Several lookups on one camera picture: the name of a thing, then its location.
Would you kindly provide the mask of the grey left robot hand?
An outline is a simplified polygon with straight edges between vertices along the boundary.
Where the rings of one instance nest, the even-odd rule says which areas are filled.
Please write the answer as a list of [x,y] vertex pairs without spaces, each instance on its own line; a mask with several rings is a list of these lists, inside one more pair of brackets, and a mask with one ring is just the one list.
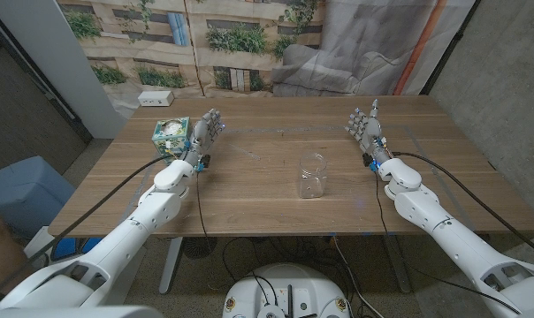
[[209,153],[219,134],[225,129],[219,110],[211,109],[195,124],[188,139],[189,146],[182,160],[195,166]]

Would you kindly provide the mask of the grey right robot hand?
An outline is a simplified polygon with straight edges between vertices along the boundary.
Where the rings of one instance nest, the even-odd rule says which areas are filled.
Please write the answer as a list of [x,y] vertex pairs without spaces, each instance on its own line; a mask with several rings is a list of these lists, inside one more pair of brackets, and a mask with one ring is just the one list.
[[371,104],[368,115],[359,108],[349,115],[345,130],[358,142],[365,166],[378,168],[393,156],[386,149],[384,135],[378,121],[378,99]]

